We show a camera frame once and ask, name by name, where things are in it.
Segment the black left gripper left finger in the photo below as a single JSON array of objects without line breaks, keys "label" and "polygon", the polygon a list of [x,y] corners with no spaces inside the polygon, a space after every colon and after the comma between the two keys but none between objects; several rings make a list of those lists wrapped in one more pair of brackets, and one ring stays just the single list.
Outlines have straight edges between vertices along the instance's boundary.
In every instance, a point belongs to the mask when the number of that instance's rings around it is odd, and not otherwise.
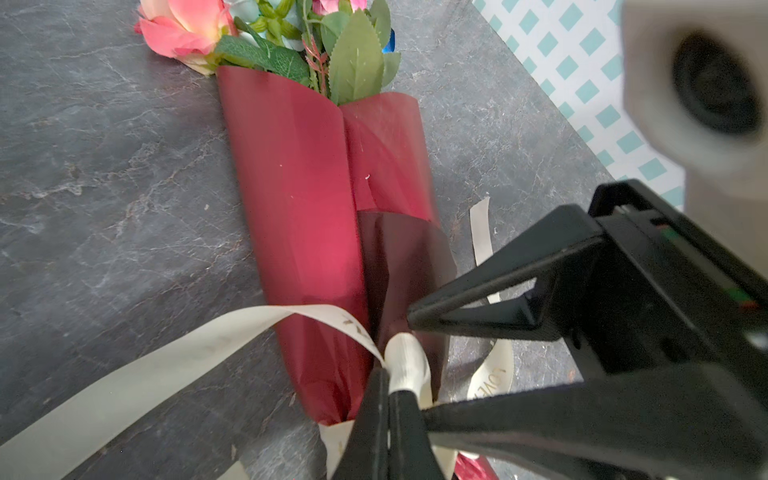
[{"label": "black left gripper left finger", "polygon": [[375,368],[333,480],[388,478],[389,375]]}]

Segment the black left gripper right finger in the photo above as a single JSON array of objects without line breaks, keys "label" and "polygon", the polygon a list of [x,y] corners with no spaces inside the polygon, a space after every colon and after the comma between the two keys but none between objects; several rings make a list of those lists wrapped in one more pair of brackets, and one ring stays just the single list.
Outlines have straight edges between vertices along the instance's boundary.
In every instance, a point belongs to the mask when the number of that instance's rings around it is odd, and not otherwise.
[{"label": "black left gripper right finger", "polygon": [[443,479],[416,395],[409,390],[400,390],[391,393],[388,401],[388,479]]}]

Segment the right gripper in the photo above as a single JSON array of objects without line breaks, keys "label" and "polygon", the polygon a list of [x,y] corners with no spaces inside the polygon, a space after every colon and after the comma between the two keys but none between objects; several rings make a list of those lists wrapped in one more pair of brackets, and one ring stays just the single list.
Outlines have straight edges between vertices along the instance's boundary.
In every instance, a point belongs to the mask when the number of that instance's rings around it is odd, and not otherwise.
[{"label": "right gripper", "polygon": [[570,328],[590,380],[431,408],[439,446],[554,478],[767,476],[767,411],[744,388],[767,387],[767,283],[637,180],[554,209],[407,320],[526,341]]}]

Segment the dark red wrapping paper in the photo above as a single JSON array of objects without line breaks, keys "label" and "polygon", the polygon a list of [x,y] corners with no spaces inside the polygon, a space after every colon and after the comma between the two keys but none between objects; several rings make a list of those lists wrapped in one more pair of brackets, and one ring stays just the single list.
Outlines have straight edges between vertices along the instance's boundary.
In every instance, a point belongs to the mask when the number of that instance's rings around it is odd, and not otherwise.
[{"label": "dark red wrapping paper", "polygon": [[[406,215],[443,232],[418,101],[386,92],[339,106],[296,81],[235,66],[221,67],[217,79],[266,301],[336,306],[376,335],[360,214]],[[409,307],[429,294],[409,302],[405,327],[445,347],[432,381],[436,401],[449,339],[407,320]],[[299,400],[320,430],[354,420],[371,372],[382,368],[374,356],[300,315],[276,331]],[[478,460],[476,474],[460,469],[446,479],[493,478]]]}]

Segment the cream ribbon strip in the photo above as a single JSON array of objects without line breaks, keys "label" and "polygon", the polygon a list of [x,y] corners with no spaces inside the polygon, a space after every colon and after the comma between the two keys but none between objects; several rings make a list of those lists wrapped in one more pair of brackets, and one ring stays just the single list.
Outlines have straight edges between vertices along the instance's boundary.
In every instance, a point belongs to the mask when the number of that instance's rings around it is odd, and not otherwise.
[{"label": "cream ribbon strip", "polygon": [[[455,277],[448,240],[436,226],[406,215],[363,212],[359,218],[371,298],[379,308],[376,335],[332,305],[257,306],[226,313],[103,377],[6,442],[2,477],[63,478],[155,407],[293,315],[328,326],[371,353],[389,375],[389,395],[409,390],[421,413],[432,407],[432,381],[446,350],[438,340],[408,332],[405,312],[418,294],[429,294]],[[354,421],[320,430],[333,474]],[[460,469],[478,472],[476,456],[431,447],[443,479]]]}]

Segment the dark blue fake rose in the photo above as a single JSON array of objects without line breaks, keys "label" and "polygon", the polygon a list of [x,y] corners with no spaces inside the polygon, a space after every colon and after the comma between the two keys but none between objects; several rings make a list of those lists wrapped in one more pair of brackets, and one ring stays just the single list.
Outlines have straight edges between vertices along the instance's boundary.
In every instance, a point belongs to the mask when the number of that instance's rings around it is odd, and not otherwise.
[{"label": "dark blue fake rose", "polygon": [[390,30],[390,36],[387,44],[383,47],[382,52],[383,53],[393,53],[395,51],[395,45],[396,45],[396,34],[395,30]]}]

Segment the light blue fake flower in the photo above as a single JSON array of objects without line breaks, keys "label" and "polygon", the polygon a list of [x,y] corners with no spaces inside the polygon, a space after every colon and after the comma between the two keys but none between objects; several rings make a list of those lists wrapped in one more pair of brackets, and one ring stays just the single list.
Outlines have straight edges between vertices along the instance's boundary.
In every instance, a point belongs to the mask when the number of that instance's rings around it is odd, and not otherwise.
[{"label": "light blue fake flower", "polygon": [[393,29],[385,0],[325,16],[313,11],[311,0],[244,1],[231,11],[237,35],[218,42],[216,66],[279,75],[337,105],[381,93],[398,73],[396,45],[393,53],[382,52]]}]

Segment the small pink fake rose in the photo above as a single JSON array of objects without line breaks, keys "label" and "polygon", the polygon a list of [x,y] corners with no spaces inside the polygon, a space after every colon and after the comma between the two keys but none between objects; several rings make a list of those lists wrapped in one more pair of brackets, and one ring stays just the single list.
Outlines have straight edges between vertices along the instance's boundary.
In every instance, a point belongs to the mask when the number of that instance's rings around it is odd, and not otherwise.
[{"label": "small pink fake rose", "polygon": [[325,16],[338,11],[352,13],[356,10],[367,8],[366,0],[313,0],[312,9],[320,16]]}]

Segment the pink orange fake rose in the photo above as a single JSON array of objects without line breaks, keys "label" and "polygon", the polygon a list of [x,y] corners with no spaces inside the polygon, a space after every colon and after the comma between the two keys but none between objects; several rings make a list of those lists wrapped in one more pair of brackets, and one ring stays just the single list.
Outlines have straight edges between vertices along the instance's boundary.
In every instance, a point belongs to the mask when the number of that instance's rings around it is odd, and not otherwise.
[{"label": "pink orange fake rose", "polygon": [[134,26],[156,54],[210,76],[212,55],[225,35],[237,35],[229,6],[220,0],[141,0]]}]

